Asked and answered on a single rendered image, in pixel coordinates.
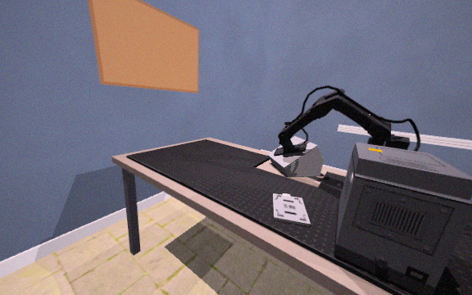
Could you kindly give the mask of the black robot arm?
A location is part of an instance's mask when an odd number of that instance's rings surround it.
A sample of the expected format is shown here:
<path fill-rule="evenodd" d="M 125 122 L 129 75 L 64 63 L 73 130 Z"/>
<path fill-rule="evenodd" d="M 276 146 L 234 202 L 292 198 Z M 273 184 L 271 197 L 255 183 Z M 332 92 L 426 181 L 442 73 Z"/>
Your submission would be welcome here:
<path fill-rule="evenodd" d="M 336 97 L 334 97 L 335 95 Z M 407 150 L 410 145 L 410 139 L 408 137 L 391 134 L 390 122 L 377 118 L 335 90 L 332 93 L 320 97 L 313 103 L 312 107 L 297 118 L 291 125 L 283 127 L 278 136 L 279 144 L 281 144 L 282 147 L 276 148 L 274 155 L 278 156 L 306 151 L 307 144 L 301 143 L 293 145 L 291 141 L 292 136 L 297 131 L 310 124 L 313 120 L 326 116 L 332 109 L 343 113 L 366 130 L 367 134 L 372 136 L 372 138 L 369 138 L 368 144 L 378 146 L 384 145 L 389 148 L 400 148 L 405 150 Z M 384 140 L 386 142 L 384 142 Z"/>

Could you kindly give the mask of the dark grey boxy machine housing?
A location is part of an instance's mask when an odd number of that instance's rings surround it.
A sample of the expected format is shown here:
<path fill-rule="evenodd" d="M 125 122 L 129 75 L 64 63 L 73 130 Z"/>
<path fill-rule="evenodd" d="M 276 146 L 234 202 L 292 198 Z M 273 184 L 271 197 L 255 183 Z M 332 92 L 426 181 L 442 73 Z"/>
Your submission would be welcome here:
<path fill-rule="evenodd" d="M 433 295 L 472 215 L 471 198 L 472 177 L 430 153 L 356 142 L 334 255 Z"/>

